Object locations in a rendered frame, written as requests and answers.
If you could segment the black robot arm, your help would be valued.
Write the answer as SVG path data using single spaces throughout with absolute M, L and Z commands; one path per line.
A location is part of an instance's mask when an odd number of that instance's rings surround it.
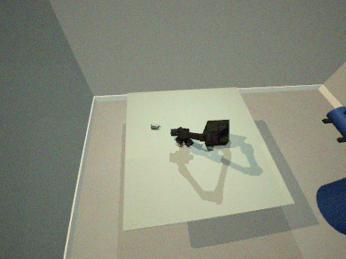
M 211 142 L 207 141 L 205 135 L 210 132 L 211 134 Z M 220 142 L 220 137 L 222 135 L 228 135 L 230 133 L 230 123 L 219 123 L 218 130 L 209 130 L 206 133 L 193 133 L 190 132 L 189 129 L 171 129 L 170 135 L 177 136 L 175 139 L 180 145 L 182 145 L 186 138 L 200 140 L 201 142 L 207 142 L 209 144 L 218 144 Z

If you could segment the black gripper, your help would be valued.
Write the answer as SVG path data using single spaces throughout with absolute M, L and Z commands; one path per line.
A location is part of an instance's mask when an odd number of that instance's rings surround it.
M 193 145 L 193 141 L 192 141 L 190 138 L 186 138 L 186 139 L 184 140 L 184 142 L 185 142 L 185 144 L 187 145 L 187 147 Z

